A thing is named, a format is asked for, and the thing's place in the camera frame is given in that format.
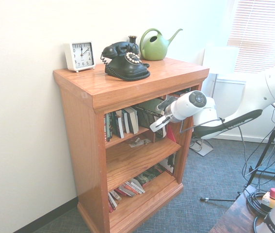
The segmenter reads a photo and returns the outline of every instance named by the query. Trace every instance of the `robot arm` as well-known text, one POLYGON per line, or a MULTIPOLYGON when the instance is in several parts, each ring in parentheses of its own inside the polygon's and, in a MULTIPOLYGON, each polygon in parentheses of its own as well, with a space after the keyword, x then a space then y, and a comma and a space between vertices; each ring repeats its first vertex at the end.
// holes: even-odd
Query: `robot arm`
POLYGON ((218 120, 212 98, 200 91, 192 91, 167 106, 164 116, 150 128, 155 132, 170 121, 179 122, 193 116, 196 126, 193 136, 209 139, 259 117, 263 109, 272 103, 275 103, 275 67, 246 82, 241 104, 234 114, 225 119, 218 120))

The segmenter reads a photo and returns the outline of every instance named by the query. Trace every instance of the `white alarm clock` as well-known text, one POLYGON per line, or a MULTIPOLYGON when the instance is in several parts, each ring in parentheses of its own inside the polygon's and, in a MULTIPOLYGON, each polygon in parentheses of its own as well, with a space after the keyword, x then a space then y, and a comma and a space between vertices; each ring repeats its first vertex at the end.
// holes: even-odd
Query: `white alarm clock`
POLYGON ((64 43, 64 51, 68 69, 79 72, 79 70, 95 67, 91 41, 64 43))

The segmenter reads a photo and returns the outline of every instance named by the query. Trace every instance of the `gray carpet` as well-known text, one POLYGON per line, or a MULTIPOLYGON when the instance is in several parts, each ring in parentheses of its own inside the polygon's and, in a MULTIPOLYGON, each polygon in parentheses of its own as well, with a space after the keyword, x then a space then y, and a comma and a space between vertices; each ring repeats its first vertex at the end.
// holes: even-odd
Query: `gray carpet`
MULTIPOLYGON (((240 141, 211 139, 214 150, 205 157, 190 150, 183 177, 184 190, 153 217, 140 226, 134 233, 208 233, 232 202, 200 202, 199 198, 213 197, 233 199, 238 191, 243 191, 247 181, 242 177, 244 165, 243 143, 240 141)), ((248 157, 258 143, 246 142, 248 157)), ((256 166, 265 147, 261 147, 250 158, 249 166, 256 166)), ((262 175, 260 183, 273 175, 262 175)), ((261 186, 268 191, 275 187, 275 178, 261 186)), ((36 233, 89 233, 77 208, 54 220, 36 233)))

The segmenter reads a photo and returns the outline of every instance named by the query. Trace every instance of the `telephone cord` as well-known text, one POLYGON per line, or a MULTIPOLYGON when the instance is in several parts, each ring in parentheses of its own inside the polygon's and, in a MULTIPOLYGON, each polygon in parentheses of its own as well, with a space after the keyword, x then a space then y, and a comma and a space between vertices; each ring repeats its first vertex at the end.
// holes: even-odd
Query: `telephone cord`
POLYGON ((132 81, 137 81, 137 80, 141 80, 141 79, 145 79, 145 78, 148 78, 150 76, 150 72, 149 70, 147 70, 147 73, 142 75, 142 76, 139 76, 139 77, 124 77, 118 73, 116 73, 110 66, 109 64, 107 63, 107 61, 102 58, 102 55, 100 57, 100 59, 103 61, 103 63, 105 64, 106 66, 106 69, 108 69, 116 78, 119 78, 119 79, 122 79, 124 81, 128 81, 128 82, 132 82, 132 81))

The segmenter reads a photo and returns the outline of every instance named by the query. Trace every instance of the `window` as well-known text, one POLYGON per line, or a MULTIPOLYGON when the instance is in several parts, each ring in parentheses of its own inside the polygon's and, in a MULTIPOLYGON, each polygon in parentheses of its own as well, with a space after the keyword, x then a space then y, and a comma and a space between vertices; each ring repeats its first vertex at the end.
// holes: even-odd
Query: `window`
POLYGON ((228 46, 240 48, 235 72, 275 66, 275 0, 239 0, 228 46))

